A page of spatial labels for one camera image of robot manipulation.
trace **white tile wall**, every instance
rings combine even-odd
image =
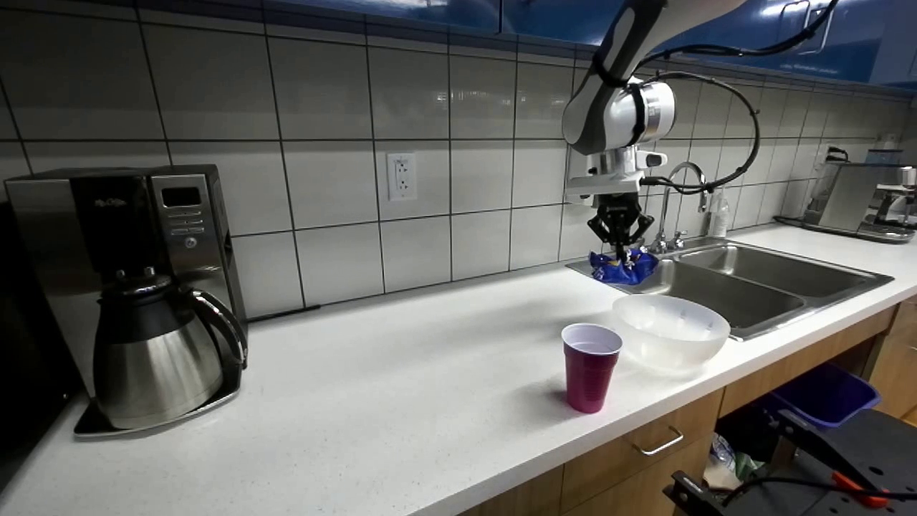
[[[514,93],[509,61],[452,57],[452,139],[514,139]]]
[[[446,54],[370,49],[376,139],[446,139]]]
[[[296,228],[377,222],[373,142],[287,145]]]
[[[565,165],[559,142],[515,142],[514,206],[561,203]]]
[[[273,40],[284,139],[370,139],[363,46]]]
[[[508,211],[514,142],[452,142],[452,212]]]
[[[215,165],[233,236],[290,229],[279,145],[174,145],[174,165]]]
[[[25,152],[31,160],[31,172],[170,165],[170,152],[164,145],[25,145]]]
[[[377,223],[299,232],[307,304],[380,294]]]
[[[64,7],[0,7],[0,80],[23,129],[0,106],[0,176],[217,165],[251,315],[602,251],[584,228],[594,212],[565,203],[565,176],[584,159],[559,142],[584,61],[395,40],[373,23],[362,36],[145,10],[137,23],[132,10],[72,4],[78,18],[64,18]],[[917,120],[908,99],[736,84],[760,109],[761,150],[718,193],[730,228],[801,215],[830,145],[853,159],[917,147],[917,123],[903,139]],[[654,172],[688,159],[707,179],[733,172],[748,156],[741,106],[711,86],[674,89],[680,119],[655,145],[671,165]],[[386,199],[390,152],[416,156],[416,200]],[[644,212],[663,215],[663,189],[644,193]],[[695,199],[671,195],[665,236],[675,229],[703,232]]]
[[[390,200],[390,156],[412,156],[416,200]],[[380,142],[376,145],[376,179],[380,222],[426,219],[450,212],[450,145],[446,142]]]
[[[450,282],[450,219],[380,223],[386,294]]]
[[[148,26],[145,40],[170,139],[279,139],[264,39]]]
[[[15,142],[0,145],[0,203],[6,203],[3,182],[18,179],[18,176],[28,176],[28,165],[25,165],[19,145],[15,145]]]
[[[561,206],[514,211],[509,269],[559,261]]]
[[[233,238],[238,284],[250,318],[303,307],[293,232]]]
[[[572,66],[519,64],[515,139],[561,139]]]
[[[0,74],[23,139],[161,139],[141,28],[0,14]]]
[[[452,278],[476,278],[509,269],[509,212],[476,212],[452,219]]]

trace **white countertop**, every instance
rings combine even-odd
[[[736,241],[895,275],[754,341],[695,380],[622,361],[607,408],[561,400],[559,331],[622,294],[572,269],[419,291],[251,328],[243,394],[142,440],[74,443],[72,405],[0,514],[456,514],[917,294],[917,245],[804,229]]]

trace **plastic cup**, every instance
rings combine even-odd
[[[605,405],[622,338],[597,325],[571,325],[561,331],[568,358],[568,405],[578,413],[598,413]]]

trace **sink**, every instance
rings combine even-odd
[[[730,325],[733,335],[751,338],[887,282],[887,275],[866,269],[714,241],[658,255],[658,266],[644,284],[618,291],[704,304]]]
[[[733,241],[681,251],[675,261],[800,295],[807,307],[846,302],[892,282],[887,275],[807,261]]]

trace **cable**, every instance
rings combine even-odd
[[[730,94],[740,99],[741,106],[748,109],[751,129],[754,129],[754,142],[751,142],[751,152],[748,152],[744,165],[740,165],[730,176],[724,176],[724,179],[718,179],[718,182],[695,185],[695,186],[685,186],[685,185],[675,186],[675,185],[671,182],[671,176],[680,172],[681,168],[693,168],[695,176],[703,172],[693,160],[685,160],[685,165],[680,165],[667,179],[665,179],[665,176],[647,176],[647,179],[642,179],[640,185],[642,185],[642,186],[671,186],[671,189],[675,189],[680,195],[698,195],[698,193],[714,193],[714,189],[718,189],[718,186],[741,179],[741,176],[751,170],[751,165],[757,160],[757,152],[760,152],[760,145],[761,145],[761,127],[760,127],[760,120],[757,120],[757,109],[751,106],[751,102],[748,102],[736,86],[730,86],[730,84],[724,84],[724,80],[717,80],[717,77],[707,77],[707,74],[671,71],[671,74],[658,74],[655,80],[698,80],[698,84],[711,84],[711,86],[717,86],[717,89],[730,93]]]
[[[900,499],[900,503],[917,499],[917,493],[886,493],[886,490],[856,490],[856,493],[852,493],[849,489],[826,486],[826,483],[787,480],[787,476],[760,476],[760,480],[751,480],[751,483],[740,486],[718,506],[728,509],[740,493],[744,493],[744,490],[751,490],[757,486],[804,486],[804,489],[816,489],[816,490],[840,490],[840,493],[849,493],[849,497],[876,497],[876,499]]]
[[[640,61],[640,66],[647,66],[654,61],[671,61],[674,54],[718,54],[718,57],[767,57],[767,54],[783,54],[793,46],[800,46],[801,40],[813,39],[830,18],[830,11],[837,10],[837,0],[827,4],[826,11],[819,11],[819,18],[804,26],[801,33],[779,40],[779,43],[770,43],[770,46],[761,46],[761,49],[736,49],[736,46],[717,46],[717,43],[693,43],[693,46],[675,46],[675,49],[665,49],[665,51],[655,51],[644,61]]]

